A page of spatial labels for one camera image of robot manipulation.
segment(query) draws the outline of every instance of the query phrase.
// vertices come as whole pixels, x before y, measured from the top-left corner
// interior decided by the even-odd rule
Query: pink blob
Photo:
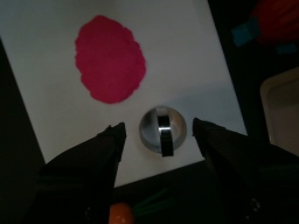
[[[90,96],[104,103],[121,102],[145,76],[145,58],[132,32],[96,16],[80,28],[76,51],[80,80]]]

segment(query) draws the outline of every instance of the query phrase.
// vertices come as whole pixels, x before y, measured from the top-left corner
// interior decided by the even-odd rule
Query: white paper
[[[116,186],[200,160],[192,137],[199,117],[245,133],[229,72],[205,0],[1,0],[0,31],[45,161],[125,122]],[[147,61],[140,88],[118,104],[89,97],[74,67],[80,27],[104,15],[135,35]],[[173,157],[141,144],[137,127],[157,105],[176,109],[188,136]]]

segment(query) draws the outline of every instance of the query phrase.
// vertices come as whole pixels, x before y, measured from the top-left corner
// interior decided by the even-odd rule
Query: metal knob
[[[187,135],[187,125],[181,114],[172,108],[160,106],[151,109],[141,119],[139,134],[144,146],[163,157],[173,155]]]

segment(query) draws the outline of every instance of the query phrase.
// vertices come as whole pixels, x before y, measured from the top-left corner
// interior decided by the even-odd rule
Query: orange object
[[[133,224],[135,216],[126,203],[116,203],[109,207],[108,224]]]

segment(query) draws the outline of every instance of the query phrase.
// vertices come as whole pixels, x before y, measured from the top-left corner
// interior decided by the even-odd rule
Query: red object
[[[135,216],[126,203],[116,203],[109,207],[108,224],[133,224]]]
[[[261,32],[256,41],[281,45],[299,40],[299,0],[260,0],[251,12]]]
[[[90,96],[121,102],[145,76],[145,59],[132,32],[114,20],[96,16],[76,39],[76,66]]]

